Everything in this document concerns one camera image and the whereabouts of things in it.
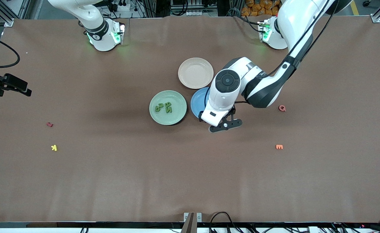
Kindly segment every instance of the beige plate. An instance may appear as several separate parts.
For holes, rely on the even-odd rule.
[[[178,78],[184,86],[199,89],[212,81],[213,67],[205,59],[187,59],[178,68]]]

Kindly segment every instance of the plate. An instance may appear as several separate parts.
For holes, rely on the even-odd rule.
[[[150,102],[150,115],[162,125],[173,125],[181,121],[187,112],[184,97],[172,90],[156,94]]]
[[[191,89],[205,87],[212,81],[213,75],[212,65],[201,58],[187,59],[178,68],[178,79]]]
[[[199,112],[205,110],[207,101],[209,100],[209,93],[210,93],[209,88],[205,87],[196,91],[193,97],[191,97],[191,101],[190,101],[191,111],[197,117],[197,119],[199,119]]]

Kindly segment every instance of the green led light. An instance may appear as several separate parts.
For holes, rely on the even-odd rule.
[[[86,34],[87,36],[88,36],[88,38],[89,38],[89,42],[92,44],[92,39],[91,39],[91,37],[89,36],[89,34]]]
[[[121,40],[118,34],[115,35],[113,32],[111,32],[111,35],[116,43],[118,43]]]

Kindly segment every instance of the blue plate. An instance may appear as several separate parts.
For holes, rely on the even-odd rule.
[[[197,119],[199,119],[199,112],[205,110],[205,105],[207,104],[207,100],[209,99],[210,90],[207,92],[207,96],[206,96],[207,89],[209,88],[205,87],[205,88],[199,89],[198,91],[196,91],[196,93],[194,93],[193,97],[191,97],[190,108],[193,114],[197,117]]]

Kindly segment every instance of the brown table surface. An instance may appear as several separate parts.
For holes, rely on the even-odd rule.
[[[151,98],[176,90],[190,103],[195,90],[177,77],[188,58],[218,72],[247,56],[270,72],[287,51],[229,17],[131,19],[127,28],[109,52],[95,50],[76,20],[5,29],[21,62],[0,75],[28,81],[33,94],[0,97],[0,221],[180,221],[189,211],[380,219],[380,24],[334,17],[276,102],[238,104],[243,126],[218,134],[190,109],[178,125],[157,124]],[[0,46],[0,64],[14,59]]]

